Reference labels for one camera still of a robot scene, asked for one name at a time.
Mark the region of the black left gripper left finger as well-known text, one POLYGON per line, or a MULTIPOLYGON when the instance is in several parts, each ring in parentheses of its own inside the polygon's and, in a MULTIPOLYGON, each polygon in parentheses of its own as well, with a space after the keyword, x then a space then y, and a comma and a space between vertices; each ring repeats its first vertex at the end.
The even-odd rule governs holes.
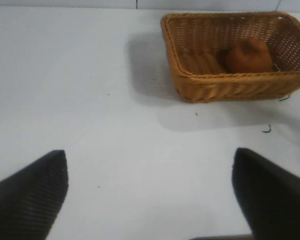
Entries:
POLYGON ((68 189, 64 150, 52 150, 0 181, 0 240, 45 240, 68 189))

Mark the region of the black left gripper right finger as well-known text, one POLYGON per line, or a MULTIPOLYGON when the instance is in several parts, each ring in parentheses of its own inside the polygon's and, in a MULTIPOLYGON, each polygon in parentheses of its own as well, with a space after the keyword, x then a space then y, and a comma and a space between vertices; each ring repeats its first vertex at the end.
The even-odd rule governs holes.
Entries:
POLYGON ((300 240, 300 177, 248 148, 238 148, 231 180, 254 239, 300 240))

